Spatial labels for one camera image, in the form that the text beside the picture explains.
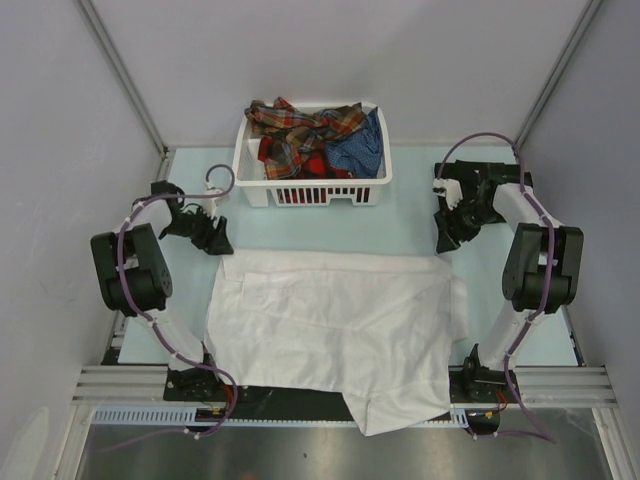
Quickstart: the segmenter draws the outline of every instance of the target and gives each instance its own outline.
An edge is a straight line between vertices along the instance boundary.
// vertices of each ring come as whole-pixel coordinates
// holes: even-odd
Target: wire
[[[498,403],[504,403],[504,407],[500,407],[500,410],[498,410],[498,413],[502,413],[509,406],[509,400],[507,400],[507,397],[500,390],[496,392],[496,397],[498,397]]]
[[[532,314],[527,316],[524,326],[522,327],[522,329],[520,330],[520,332],[516,336],[516,339],[511,344],[511,347],[509,347],[509,349],[505,352],[505,356],[504,356],[504,360],[503,360],[503,363],[504,363],[504,374],[505,374],[505,377],[507,379],[507,385],[509,387],[509,390],[511,391],[511,394],[513,395],[513,398],[515,398],[516,401],[518,402],[518,405],[520,405],[520,409],[522,410],[522,413],[524,413],[525,417],[527,417],[529,422],[533,425],[533,427],[536,430],[538,430],[538,432],[528,432],[528,431],[515,430],[515,431],[500,432],[499,435],[501,435],[501,436],[504,436],[504,435],[514,435],[514,436],[515,435],[517,435],[517,436],[528,435],[528,436],[540,438],[542,440],[546,440],[548,442],[557,444],[558,442],[555,440],[555,438],[553,438],[553,435],[551,435],[551,433],[547,430],[547,428],[538,421],[538,419],[533,414],[533,412],[531,412],[524,405],[524,403],[522,402],[522,398],[520,398],[520,395],[518,394],[518,391],[516,390],[515,385],[513,384],[513,381],[511,380],[511,375],[509,375],[509,360],[511,359],[511,357],[513,356],[515,351],[518,349],[518,347],[520,346],[520,344],[522,343],[524,338],[527,336],[527,333],[529,333],[529,330],[531,330],[531,327],[533,325],[533,321],[544,312],[544,309],[547,306],[547,300],[549,299],[549,291],[551,290],[551,274],[553,273],[553,258],[554,258],[554,255],[555,255],[555,238],[556,238],[555,229],[553,227],[553,223],[551,222],[551,219],[547,216],[546,212],[542,208],[542,205],[540,205],[538,203],[538,201],[535,199],[535,197],[533,197],[529,192],[527,192],[527,189],[526,189],[526,186],[525,186],[525,183],[524,183],[524,177],[525,177],[524,160],[522,159],[522,157],[520,155],[520,148],[518,147],[518,145],[513,140],[511,140],[506,135],[502,135],[501,133],[495,133],[495,132],[479,132],[479,133],[474,133],[472,135],[464,137],[462,140],[457,142],[453,147],[451,147],[449,149],[449,151],[445,155],[444,159],[442,160],[442,163],[440,164],[440,168],[438,169],[438,174],[436,175],[436,178],[439,179],[439,178],[442,177],[442,172],[444,171],[445,163],[447,162],[447,160],[449,159],[451,154],[460,145],[462,145],[463,143],[468,142],[469,140],[471,140],[473,138],[478,138],[478,137],[496,137],[496,138],[499,138],[501,140],[504,140],[505,142],[507,142],[509,144],[509,146],[511,147],[511,150],[513,151],[513,155],[515,157],[516,162],[520,163],[520,193],[529,202],[529,204],[533,207],[533,209],[536,211],[536,213],[540,216],[540,219],[547,226],[547,230],[549,232],[549,247],[548,247],[548,251],[547,251],[547,265],[546,265],[546,268],[545,268],[545,271],[544,271],[544,284],[542,286],[542,296],[540,298],[540,305],[538,306],[538,309],[535,312],[533,312]],[[471,431],[471,433],[474,435],[474,439],[477,438],[477,437],[483,436],[483,435],[476,435],[475,433],[473,433],[473,431]],[[492,434],[492,435],[484,435],[484,436],[494,437],[495,435]]]
[[[209,181],[209,176],[211,175],[211,173],[218,169],[218,168],[222,168],[225,169],[229,172],[229,174],[231,175],[231,180],[229,182],[229,186],[227,187],[227,189],[223,192],[215,192],[215,193],[209,193],[209,194],[184,194],[184,193],[163,193],[160,195],[155,195],[153,197],[150,197],[146,200],[140,201],[138,202],[135,206],[133,211],[131,212],[131,215],[129,217],[127,217],[125,219],[125,221],[123,222],[122,226],[120,227],[120,231],[118,232],[118,242],[116,245],[116,257],[117,257],[117,266],[118,266],[118,276],[120,277],[120,283],[122,284],[122,290],[124,293],[124,296],[127,300],[127,303],[129,304],[129,307],[131,308],[131,310],[133,310],[136,314],[140,315],[141,317],[143,317],[144,319],[147,320],[147,322],[149,322],[149,325],[151,326],[154,334],[156,335],[156,337],[158,337],[158,340],[160,341],[160,343],[162,344],[162,346],[169,352],[169,354],[172,357],[175,357],[176,359],[180,360],[183,363],[186,363],[187,365],[194,367],[194,368],[200,368],[202,370],[207,370],[210,372],[213,372],[216,376],[220,377],[225,377],[227,380],[229,380],[229,382],[231,383],[231,392],[232,395],[230,397],[230,401],[229,401],[229,407],[226,409],[225,414],[222,416],[221,419],[219,419],[211,428],[209,428],[208,430],[205,430],[202,433],[196,433],[194,435],[194,438],[197,440],[199,438],[203,438],[203,437],[208,437],[210,435],[213,435],[215,432],[218,431],[218,429],[222,426],[222,424],[229,418],[229,416],[231,415],[231,413],[233,412],[235,406],[236,406],[236,402],[237,402],[237,398],[238,398],[238,386],[236,385],[235,380],[233,379],[233,377],[227,373],[226,371],[215,367],[215,366],[211,366],[211,365],[205,365],[203,363],[198,363],[198,362],[194,362],[188,358],[186,358],[184,355],[182,355],[180,352],[178,352],[175,348],[173,348],[168,342],[167,340],[164,338],[164,336],[162,335],[162,332],[160,331],[155,319],[149,315],[147,312],[142,311],[138,305],[136,304],[135,300],[133,299],[133,295],[131,294],[131,290],[129,289],[129,283],[127,282],[127,277],[125,275],[125,261],[124,261],[124,236],[125,233],[127,231],[127,228],[129,228],[129,226],[131,225],[131,223],[133,222],[133,220],[140,214],[140,212],[142,212],[142,210],[144,210],[146,207],[148,207],[149,205],[151,205],[154,202],[157,202],[159,200],[172,200],[172,199],[178,199],[178,200],[184,200],[184,199],[205,199],[205,198],[218,198],[218,197],[222,197],[227,195],[234,187],[235,185],[235,174],[233,173],[233,170],[231,169],[231,167],[229,167],[228,165],[223,165],[223,164],[217,164],[212,166],[211,168],[209,168],[207,170],[207,173],[205,175],[205,179],[206,181]],[[133,438],[131,440],[127,440],[126,442],[122,442],[119,443],[117,445],[113,445],[107,448],[103,448],[100,450],[97,450],[98,453],[106,453],[106,452],[110,452],[122,447],[126,447],[129,445],[132,445],[134,443],[143,441],[143,440],[147,440],[149,438],[153,438],[155,436],[158,435],[163,435],[166,433],[178,433],[178,432],[184,432],[184,433],[190,433],[187,429],[178,429],[178,428],[167,428],[167,429],[163,429],[163,430],[158,430],[156,432],[152,432],[146,435],[142,435],[140,437],[137,438]]]

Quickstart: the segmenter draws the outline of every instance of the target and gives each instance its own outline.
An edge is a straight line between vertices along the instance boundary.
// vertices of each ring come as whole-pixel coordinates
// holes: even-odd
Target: clothing
[[[265,161],[269,180],[295,176],[325,142],[342,140],[366,125],[366,115],[359,103],[306,114],[278,97],[273,107],[254,100],[244,113],[253,133],[273,139],[271,155]]]
[[[222,258],[205,343],[239,384],[342,392],[374,435],[449,411],[466,304],[436,257],[240,250]]]
[[[271,137],[264,136],[260,140],[258,149],[258,160],[267,162],[272,156],[274,140]],[[323,148],[319,151],[312,152],[305,163],[300,167],[299,172],[289,178],[296,180],[313,180],[318,178],[353,178],[347,170],[333,168],[329,165],[324,155]]]
[[[378,108],[369,112],[365,127],[344,140],[325,145],[333,168],[348,170],[356,178],[376,178],[382,161],[382,134]]]

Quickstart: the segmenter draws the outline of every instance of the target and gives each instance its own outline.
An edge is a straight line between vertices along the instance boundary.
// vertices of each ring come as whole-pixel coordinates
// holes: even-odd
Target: black clamp
[[[435,175],[440,165],[435,165]],[[434,214],[438,227],[437,253],[460,248],[463,242],[478,235],[483,225],[504,223],[502,215],[493,208],[493,198],[499,185],[520,182],[520,166],[456,160],[444,164],[441,178],[457,180],[462,199],[456,208],[449,210],[446,199],[438,196],[439,210]],[[529,173],[525,173],[525,184],[533,186]]]
[[[151,184],[152,196],[162,193],[184,193],[173,183],[166,180]],[[208,255],[232,255],[233,247],[227,237],[226,217],[211,218],[199,205],[195,210],[184,207],[184,202],[178,199],[167,200],[171,211],[171,224],[160,234],[160,239],[165,235],[187,237],[199,250]]]

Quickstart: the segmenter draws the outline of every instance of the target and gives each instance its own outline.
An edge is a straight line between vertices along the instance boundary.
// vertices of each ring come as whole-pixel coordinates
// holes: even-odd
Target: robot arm
[[[156,196],[184,192],[163,181],[151,185],[151,194]],[[134,208],[144,200],[146,199],[134,202]],[[175,198],[149,203],[133,218],[124,233],[124,268],[135,304],[155,320],[157,332],[153,331],[153,325],[143,323],[150,333],[161,342],[166,341],[187,361],[213,366],[213,359],[202,342],[167,305],[173,285],[158,241],[167,234],[177,235],[190,238],[196,248],[209,255],[232,254],[233,248],[226,235],[226,218],[219,217],[215,224],[216,217],[211,212],[211,207],[215,207],[215,204],[205,205],[208,208],[196,205],[197,208],[193,210],[190,206],[185,207],[182,200]],[[107,307],[118,310],[127,317],[136,317],[136,312],[125,297],[118,271],[116,248],[119,230],[120,228],[94,236],[91,239],[91,250],[100,291]],[[167,381],[171,391],[167,392],[165,389],[165,400],[183,400],[196,391],[202,399],[206,399],[215,392],[217,383],[218,379],[212,372],[196,369],[172,355]]]
[[[529,174],[524,175],[524,192],[521,190],[519,165],[460,160],[441,165],[436,165],[436,177],[440,174],[440,178],[434,181],[440,207],[435,214],[438,253],[459,248],[487,223],[506,222],[514,232],[502,275],[505,304],[488,335],[465,361],[467,389],[475,397],[472,400],[486,401],[495,398],[496,390],[504,389],[505,355],[510,352],[511,359],[517,355],[524,338],[519,336],[527,322],[530,325],[524,334],[574,299],[583,234],[578,228],[562,225],[542,207],[533,194]],[[548,262],[552,270],[547,282]]]

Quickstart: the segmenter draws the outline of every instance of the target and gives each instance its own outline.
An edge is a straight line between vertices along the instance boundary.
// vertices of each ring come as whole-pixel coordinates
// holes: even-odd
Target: white cloth
[[[237,251],[223,257],[207,347],[244,385],[342,392],[365,435],[449,411],[464,284],[436,257]]]

